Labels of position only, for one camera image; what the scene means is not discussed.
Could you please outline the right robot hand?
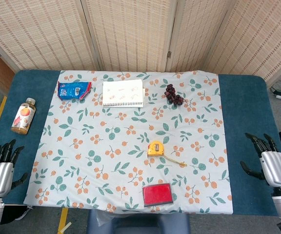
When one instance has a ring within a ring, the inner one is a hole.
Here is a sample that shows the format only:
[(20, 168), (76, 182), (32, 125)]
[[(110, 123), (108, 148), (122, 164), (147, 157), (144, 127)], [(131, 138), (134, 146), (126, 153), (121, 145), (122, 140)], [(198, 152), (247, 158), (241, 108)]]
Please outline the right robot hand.
[(244, 161), (240, 162), (242, 169), (250, 176), (266, 180), (267, 184), (273, 188), (281, 187), (281, 152), (273, 139), (267, 134), (264, 134), (265, 140), (250, 133), (245, 133), (245, 136), (254, 145), (261, 163), (261, 171), (251, 170)]

